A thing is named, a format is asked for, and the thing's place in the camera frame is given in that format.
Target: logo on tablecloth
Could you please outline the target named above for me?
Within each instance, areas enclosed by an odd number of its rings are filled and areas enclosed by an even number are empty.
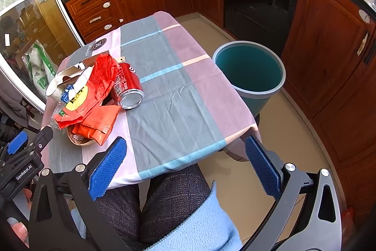
[[[98,48],[102,47],[106,42],[107,42],[107,39],[99,40],[92,47],[90,47],[90,51],[97,50]]]

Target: person's lap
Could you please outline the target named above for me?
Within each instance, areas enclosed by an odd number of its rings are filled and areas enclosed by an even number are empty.
[[[138,184],[108,190],[95,202],[134,251],[157,243],[191,216],[210,195],[197,164],[150,180],[140,210]]]

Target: drawer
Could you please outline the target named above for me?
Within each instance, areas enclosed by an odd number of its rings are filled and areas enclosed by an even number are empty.
[[[110,0],[70,0],[65,5],[72,19],[76,19],[108,1]]]
[[[105,29],[105,26],[106,25],[109,25],[111,26],[109,29]],[[89,44],[93,41],[95,41],[97,38],[117,29],[120,27],[120,23],[119,23],[119,20],[117,18],[113,18],[112,20],[110,20],[107,24],[103,27],[100,27],[99,29],[97,29],[96,31],[92,32],[91,34],[88,34],[87,36],[85,36],[83,38],[83,40],[85,41],[86,44]]]
[[[82,36],[87,36],[95,30],[104,27],[114,18],[117,19],[115,7],[110,2],[106,4],[110,4],[110,6],[107,8],[103,6],[97,7],[74,21]]]

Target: blue gripper pad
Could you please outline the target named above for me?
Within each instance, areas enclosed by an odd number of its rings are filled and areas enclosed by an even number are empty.
[[[89,194],[93,200],[105,194],[126,155],[127,143],[125,139],[117,137],[111,144],[107,155],[90,176]]]
[[[281,176],[253,136],[246,139],[246,154],[266,194],[278,200],[282,194]]]
[[[20,147],[27,142],[27,133],[21,131],[9,144],[8,144],[8,154],[15,154]]]

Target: table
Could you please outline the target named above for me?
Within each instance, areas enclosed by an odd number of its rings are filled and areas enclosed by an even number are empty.
[[[81,47],[61,63],[59,71],[109,50],[125,56],[137,72],[144,101],[121,110],[103,146],[73,145],[65,129],[43,150],[43,162],[54,173],[87,164],[105,151],[117,136],[127,142],[127,155],[109,188],[139,183],[161,173],[179,170],[222,149],[251,128],[255,120],[212,59],[168,13],[124,25]],[[50,123],[57,102],[48,98],[42,126]]]

